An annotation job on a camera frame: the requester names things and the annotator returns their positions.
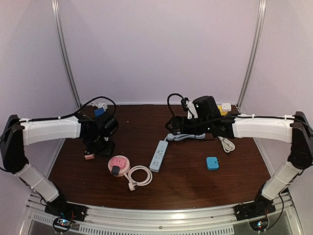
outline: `round power strip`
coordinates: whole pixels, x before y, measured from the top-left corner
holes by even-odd
[[[114,175],[112,173],[112,169],[114,166],[119,167],[118,175]],[[127,174],[129,172],[129,170],[131,169],[131,163],[129,162],[127,157],[125,157],[123,155],[117,155],[115,157],[112,157],[109,160],[108,168],[109,168],[109,171],[111,172],[112,175],[114,175],[116,177],[122,177],[122,176],[124,176],[124,173]]]
[[[125,176],[128,180],[128,187],[131,191],[134,191],[138,186],[146,186],[152,181],[152,172],[143,165],[134,166],[131,169],[131,164],[127,157],[123,155],[117,155],[108,163],[109,171],[116,177]],[[147,173],[147,179],[142,182],[137,182],[132,179],[132,173],[136,170],[144,170]]]

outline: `small pink object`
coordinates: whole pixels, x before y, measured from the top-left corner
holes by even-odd
[[[131,169],[130,161],[128,160],[127,157],[123,155],[117,155],[110,159],[108,163],[108,168],[111,173],[112,173],[113,166],[118,166],[120,168],[119,174],[115,175],[116,177],[121,177],[124,175],[124,173],[127,174],[129,170]]]
[[[86,160],[94,159],[94,154],[85,155],[85,159],[86,159]]]

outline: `metal frame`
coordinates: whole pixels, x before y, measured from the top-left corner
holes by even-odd
[[[303,235],[290,194],[284,193],[282,198],[293,234]],[[277,210],[272,214],[280,213],[282,204],[279,197],[274,199],[274,204]],[[115,234],[133,235],[201,234],[209,230],[224,229],[236,224],[247,223],[247,220],[236,220],[233,209],[235,205],[187,210],[125,210],[87,205],[85,221],[76,222],[72,230],[83,234],[89,234],[84,232],[86,228],[109,231],[112,234],[113,232]],[[55,217],[46,214],[44,209],[45,207],[40,204],[40,196],[32,193],[27,202],[25,219],[22,223],[20,235],[28,234],[33,220],[51,224]]]
[[[70,90],[72,92],[72,95],[73,95],[73,98],[75,101],[75,105],[77,108],[79,108],[81,106],[81,102],[80,102],[77,88],[76,88],[76,85],[74,82],[72,69],[70,67],[69,60],[68,60],[68,54],[67,54],[67,49],[65,46],[64,34],[63,34],[62,24],[61,24],[59,1],[58,0],[52,0],[51,3],[52,3],[52,11],[53,11],[54,21],[55,21],[55,25],[56,25],[56,29],[57,29],[57,35],[58,35],[58,39],[59,39],[59,45],[60,45],[61,56],[62,56],[62,60],[63,60],[63,64],[64,64],[64,69],[65,69],[65,72],[67,74],[69,87],[70,87]]]
[[[263,26],[264,26],[264,20],[265,20],[265,13],[266,13],[266,0],[260,0],[259,4],[259,11],[256,21],[256,27],[255,27],[255,33],[254,33],[254,39],[252,44],[252,50],[249,58],[248,67],[246,70],[246,75],[243,83],[243,87],[241,89],[239,99],[238,99],[238,107],[241,107],[244,101],[244,97],[246,95],[246,91],[252,76],[252,71],[254,68],[255,60],[256,60],[256,54],[259,48],[261,35],[263,32]]]

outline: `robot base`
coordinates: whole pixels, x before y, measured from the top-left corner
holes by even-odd
[[[250,202],[245,204],[239,204],[234,207],[237,221],[252,219],[259,216],[265,216],[268,213],[273,213],[276,208],[272,204],[265,205],[262,202]]]
[[[82,222],[85,220],[87,207],[77,205],[77,204],[67,203],[67,208],[68,208],[69,212],[73,212],[74,220],[82,221]],[[51,207],[49,207],[49,206],[45,207],[45,212],[48,214],[55,215],[55,216],[60,216],[59,214],[56,214],[55,211],[53,211],[51,209]],[[64,218],[67,220],[71,220],[72,219],[72,213],[65,215]]]

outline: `metal grate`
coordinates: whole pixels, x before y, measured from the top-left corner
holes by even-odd
[[[41,222],[43,224],[47,224],[47,225],[52,225],[52,222],[53,222],[53,219],[51,219],[50,217],[43,215],[43,214],[39,214],[39,213],[33,214],[33,220]]]
[[[134,232],[119,232],[119,231],[109,231],[107,229],[102,228],[95,228],[92,226],[80,225],[79,233],[86,234],[86,235],[151,235],[151,234],[163,234],[163,235],[233,235],[234,227],[224,226],[220,228],[213,228],[213,229],[206,229],[203,231],[194,231],[194,232],[169,232],[169,233],[134,233]]]

